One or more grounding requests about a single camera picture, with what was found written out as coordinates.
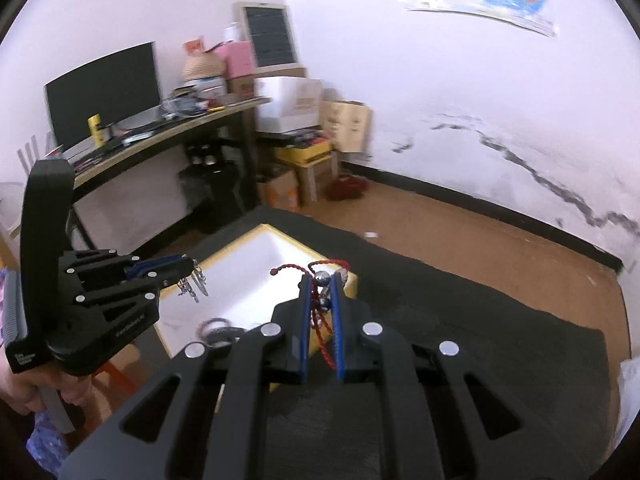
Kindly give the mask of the person's left hand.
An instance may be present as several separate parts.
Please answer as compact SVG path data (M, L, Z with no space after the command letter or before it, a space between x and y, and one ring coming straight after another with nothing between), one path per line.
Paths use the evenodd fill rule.
M40 388L48 387L61 393L69 404L84 404L91 396L92 379L75 377L63 372L56 364L49 363L24 373L12 372L6 350L1 348L1 400L18 414L43 412L46 407Z

